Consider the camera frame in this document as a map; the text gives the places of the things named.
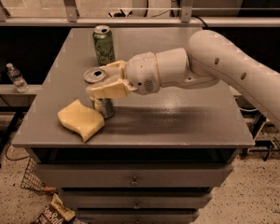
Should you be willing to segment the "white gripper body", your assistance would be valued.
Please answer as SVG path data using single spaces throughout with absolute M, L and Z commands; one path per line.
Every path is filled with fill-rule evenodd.
M 135 93 L 147 95 L 158 92 L 161 84 L 156 55 L 147 52 L 133 56 L 125 64 L 124 77 Z

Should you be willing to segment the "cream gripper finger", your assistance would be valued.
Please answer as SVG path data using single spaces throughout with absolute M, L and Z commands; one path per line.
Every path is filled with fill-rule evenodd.
M 86 88 L 86 93 L 91 99 L 124 98 L 132 91 L 137 91 L 137 88 L 127 79 L 119 77 L 108 78 Z
M 120 78 L 124 78 L 125 64 L 126 62 L 119 60 L 107 65 L 103 65 L 101 66 L 101 69 L 106 72 L 108 77 L 119 76 Z

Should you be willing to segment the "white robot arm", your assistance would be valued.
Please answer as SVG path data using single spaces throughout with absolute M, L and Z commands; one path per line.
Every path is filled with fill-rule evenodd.
M 198 89 L 222 80 L 240 92 L 280 131 L 280 74 L 237 48 L 223 35 L 201 30 L 184 48 L 146 52 L 101 68 L 105 78 L 86 93 L 96 98 L 124 98 L 162 88 Z

